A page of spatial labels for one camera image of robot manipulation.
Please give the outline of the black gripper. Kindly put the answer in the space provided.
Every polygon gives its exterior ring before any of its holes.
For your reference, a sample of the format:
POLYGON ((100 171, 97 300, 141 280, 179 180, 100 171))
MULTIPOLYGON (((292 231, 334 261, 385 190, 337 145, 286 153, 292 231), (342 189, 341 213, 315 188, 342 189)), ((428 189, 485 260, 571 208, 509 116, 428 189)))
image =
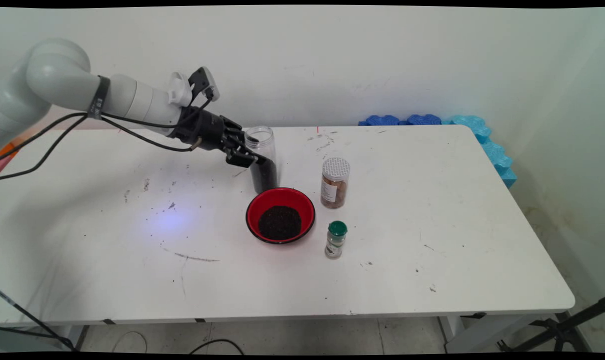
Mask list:
POLYGON ((195 106, 181 110, 171 137, 191 146, 198 143, 197 147, 206 151, 225 150, 225 162, 232 166, 249 168, 254 164, 261 166, 268 160, 273 161, 270 153, 263 150, 248 145, 234 145, 231 138, 242 144, 247 141, 259 143, 256 137, 246 134, 243 126, 225 116, 195 106))

